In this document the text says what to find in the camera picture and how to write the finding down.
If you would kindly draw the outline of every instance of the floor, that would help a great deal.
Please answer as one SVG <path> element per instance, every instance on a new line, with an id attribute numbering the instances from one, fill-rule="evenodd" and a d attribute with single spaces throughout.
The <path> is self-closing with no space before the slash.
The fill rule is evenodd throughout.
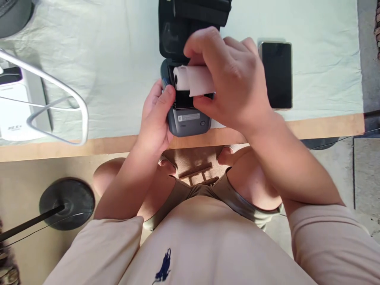
<path id="1" fill-rule="evenodd" d="M 376 43 L 373 37 L 376 2 L 377 0 L 358 0 L 359 37 L 366 112 L 380 108 L 378 98 L 380 94 L 380 62 L 376 60 Z M 367 130 L 377 127 L 378 120 L 376 119 L 366 122 Z M 215 150 L 214 148 L 202 148 L 190 150 L 190 152 L 177 150 L 168 152 L 166 155 L 176 160 L 185 155 L 192 157 L 192 164 L 186 165 L 183 161 L 179 163 L 179 171 L 183 173 L 186 171 L 186 167 L 203 168 L 210 163 L 212 164 L 216 159 L 215 153 L 218 153 L 218 151 L 218 149 Z M 337 143 L 330 149 L 313 151 L 313 154 L 329 171 L 346 205 L 354 211 L 357 219 L 367 227 L 374 239 L 380 243 L 380 220 L 354 210 L 354 151 L 354 140 L 350 138 Z M 4 222 L 4 230 L 37 216 L 39 214 L 39 198 L 43 191 L 55 180 L 62 177 L 78 177 L 91 185 L 92 173 L 97 166 L 120 156 L 126 156 L 126 154 L 0 163 L 0 217 Z M 206 178 L 219 175 L 222 172 L 223 168 L 215 166 L 208 172 Z M 199 182 L 199 179 L 201 180 L 202 177 L 196 177 L 193 182 Z M 286 213 L 283 213 L 281 216 L 274 218 L 268 225 L 267 233 L 292 256 L 291 236 L 285 215 Z M 12 238 L 10 242 L 14 242 L 42 226 L 43 223 L 40 223 Z M 12 248 L 21 271 L 22 282 L 29 285 L 42 284 L 64 252 L 69 248 L 79 230 L 59 232 L 46 228 L 14 244 Z"/>

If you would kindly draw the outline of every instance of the printer label sticker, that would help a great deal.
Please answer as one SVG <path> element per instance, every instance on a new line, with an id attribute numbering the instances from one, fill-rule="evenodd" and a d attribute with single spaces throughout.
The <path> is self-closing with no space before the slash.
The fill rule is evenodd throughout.
<path id="1" fill-rule="evenodd" d="M 179 122 L 184 122 L 184 121 L 191 121 L 191 120 L 198 120 L 201 118 L 201 114 L 190 114 L 190 115 L 181 115 L 178 116 L 178 121 Z"/>

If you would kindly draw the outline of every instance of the black phone screen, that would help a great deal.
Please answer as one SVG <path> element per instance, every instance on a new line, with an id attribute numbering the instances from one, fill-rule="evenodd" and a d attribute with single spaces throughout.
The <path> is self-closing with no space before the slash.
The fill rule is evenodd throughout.
<path id="1" fill-rule="evenodd" d="M 292 45 L 262 43 L 261 57 L 270 106 L 273 109 L 291 109 L 293 106 Z"/>

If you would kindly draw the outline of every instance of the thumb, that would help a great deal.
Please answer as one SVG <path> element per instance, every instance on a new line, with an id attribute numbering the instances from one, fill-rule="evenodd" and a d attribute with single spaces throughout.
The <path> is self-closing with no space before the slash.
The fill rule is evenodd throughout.
<path id="1" fill-rule="evenodd" d="M 172 107 L 175 100 L 175 89 L 172 85 L 168 85 L 165 91 L 158 97 L 156 105 L 152 110 L 154 120 L 163 121 Z"/>
<path id="2" fill-rule="evenodd" d="M 217 109 L 213 99 L 205 96 L 196 96 L 193 99 L 194 107 L 210 118 L 214 118 L 217 114 Z"/>

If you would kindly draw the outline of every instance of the logo on shirt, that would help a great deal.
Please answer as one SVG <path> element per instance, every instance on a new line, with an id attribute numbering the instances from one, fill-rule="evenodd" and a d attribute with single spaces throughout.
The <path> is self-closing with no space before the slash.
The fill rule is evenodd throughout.
<path id="1" fill-rule="evenodd" d="M 166 278 L 169 276 L 169 267 L 170 267 L 170 256 L 171 256 L 171 249 L 167 250 L 167 253 L 165 253 L 165 256 L 162 260 L 161 269 L 159 272 L 157 272 L 156 277 L 152 285 L 156 282 L 163 282 L 166 280 Z"/>

